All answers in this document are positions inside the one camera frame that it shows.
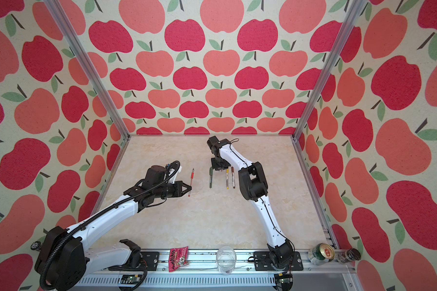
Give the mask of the white pen brown end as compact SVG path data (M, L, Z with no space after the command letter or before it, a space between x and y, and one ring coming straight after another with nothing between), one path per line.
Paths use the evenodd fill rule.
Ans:
M231 177L232 177L232 187L233 187L233 189L235 189L235 174L234 174L235 172L234 172L234 167L232 166L231 167Z

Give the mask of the aluminium corner post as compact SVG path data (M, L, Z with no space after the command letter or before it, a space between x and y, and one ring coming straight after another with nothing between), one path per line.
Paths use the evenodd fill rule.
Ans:
M98 93L98 96L100 97L105 109L108 111L110 118L115 124L117 130L120 132L121 138L124 141L129 141L131 135L128 132L127 127L123 122L122 117L120 116L112 98L110 97L110 94L101 82L101 78L97 72L97 69L93 65L93 62L80 42L76 31L71 25L69 18L65 14L63 6L59 1L44 1L44 3L52 15L53 20L56 22L56 25L68 42L69 47L73 50L93 89Z
M322 90L324 89L330 75L332 68L336 65L336 62L341 59L340 55L342 49L346 45L346 42L356 24L359 14L363 9L364 5L366 5L367 1L350 1L352 5L349 7L346 17L341 25L340 31L337 34L334 45L328 54L328 57L324 63L324 66L321 70L321 73L318 77L316 85L312 90L308 103L305 107L305 110L302 114L302 117L299 119L295 133L292 135L291 140L293 143L296 143L303 132L304 127L307 125L308 119L316 105L317 100L321 97Z

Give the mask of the aluminium front rail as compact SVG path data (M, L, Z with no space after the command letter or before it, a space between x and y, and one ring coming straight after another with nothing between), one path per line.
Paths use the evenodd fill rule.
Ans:
M82 277L75 291L361 291L353 266L337 261L312 264L308 252L298 250L289 272L276 271L261 250L238 249L228 261L230 274L219 270L217 252L193 249L188 265L169 272L168 250L146 250L148 273L101 270Z

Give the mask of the green drink can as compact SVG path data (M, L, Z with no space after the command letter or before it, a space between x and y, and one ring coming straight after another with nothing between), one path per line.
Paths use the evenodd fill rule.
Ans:
M335 256L334 248L326 243L319 243L308 251L309 261L317 266L331 262Z

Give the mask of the left aluminium corner post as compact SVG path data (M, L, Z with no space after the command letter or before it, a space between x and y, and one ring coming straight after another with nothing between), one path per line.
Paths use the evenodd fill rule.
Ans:
M73 50L93 89L98 93L98 96L100 97L105 109L108 111L110 118L115 124L117 130L120 132L121 138L124 141L129 141L131 135L128 132L127 127L123 122L122 117L120 116L112 98L110 97L110 94L101 82L101 78L97 72L97 69L93 65L93 62L80 42L76 31L71 25L69 18L65 14L63 6L59 1L44 1L44 3L52 15L53 20L56 22L56 25L68 42L69 47Z

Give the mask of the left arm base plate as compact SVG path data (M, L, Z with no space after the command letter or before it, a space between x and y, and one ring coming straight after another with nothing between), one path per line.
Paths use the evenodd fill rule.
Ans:
M156 271L159 252L134 252L125 264L109 267L110 271Z

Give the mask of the green marker pen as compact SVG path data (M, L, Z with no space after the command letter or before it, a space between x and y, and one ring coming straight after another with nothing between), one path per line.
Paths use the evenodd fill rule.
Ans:
M212 183L213 183L213 169L210 169L210 178L209 178L209 188L212 189Z

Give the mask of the pink snack packet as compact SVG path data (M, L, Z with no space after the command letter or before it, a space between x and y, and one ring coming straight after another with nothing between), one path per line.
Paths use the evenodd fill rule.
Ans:
M188 262L189 247L173 248L169 251L168 269L169 272L175 272L181 267L189 265Z

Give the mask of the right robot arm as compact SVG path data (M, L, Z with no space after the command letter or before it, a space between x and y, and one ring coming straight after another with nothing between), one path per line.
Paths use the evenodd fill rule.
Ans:
M265 230L269 259L276 270L288 270L294 260L294 246L276 219L268 197L268 183L260 162L252 162L240 154L228 139L219 140L216 136L207 140L214 155L211 158L214 170L234 168L238 171L239 190L258 213Z

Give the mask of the red gel pen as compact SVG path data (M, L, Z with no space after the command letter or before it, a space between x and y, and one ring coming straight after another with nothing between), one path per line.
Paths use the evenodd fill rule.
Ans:
M193 188L193 179L194 179L194 173L192 172L192 173L191 173L191 179L190 179L190 187L191 187L191 190L190 190L190 192L189 192L189 194L188 194L188 197L191 197L191 191L192 191L192 188Z

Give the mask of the right aluminium corner post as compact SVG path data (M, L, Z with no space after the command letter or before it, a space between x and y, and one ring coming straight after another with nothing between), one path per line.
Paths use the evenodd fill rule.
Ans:
M367 1L350 1L352 5L349 7L346 17L341 25L340 31L337 34L334 45L328 54L328 57L324 63L324 66L321 70L321 73L318 77L316 85L312 90L308 103L305 107L305 110L302 114L302 117L299 119L295 133L292 135L291 140L293 143L296 143L303 132L304 127L307 125L308 119L316 105L317 100L321 97L322 90L324 89L330 75L332 68L336 65L336 62L341 59L340 55L342 49L346 45L346 42L356 24L359 14L363 9L364 5L366 5Z

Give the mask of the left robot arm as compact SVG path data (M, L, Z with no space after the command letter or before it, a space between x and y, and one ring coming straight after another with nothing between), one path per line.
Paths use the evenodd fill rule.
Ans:
M98 250L91 246L124 220L154 207L156 199L165 202L190 192L191 186L176 179L181 168L179 161L165 167L152 166L145 178L125 190L112 205L67 228L56 226L43 242L34 242L31 249L39 252L35 271L40 275L42 290L68 291L83 276L103 269L141 272L133 288L139 287L147 277L148 265L135 243L121 240Z

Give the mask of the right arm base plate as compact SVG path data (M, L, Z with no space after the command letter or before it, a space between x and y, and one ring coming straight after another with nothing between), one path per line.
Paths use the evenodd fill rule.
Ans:
M270 252L254 252L252 257L248 258L249 263L254 264L256 271L303 271L302 258L299 252L294 252L289 257L279 258Z

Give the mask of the purple bottle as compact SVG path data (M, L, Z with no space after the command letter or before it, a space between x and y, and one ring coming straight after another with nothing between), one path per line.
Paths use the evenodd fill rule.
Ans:
M42 248L42 242L41 241L35 241L31 244L30 249L32 251L37 251L39 252Z

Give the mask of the clear plastic cup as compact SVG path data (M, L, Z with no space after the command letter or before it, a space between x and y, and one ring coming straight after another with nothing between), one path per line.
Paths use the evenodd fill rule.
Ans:
M223 275L229 275L235 269L237 255L229 246L221 247L216 253L217 270Z

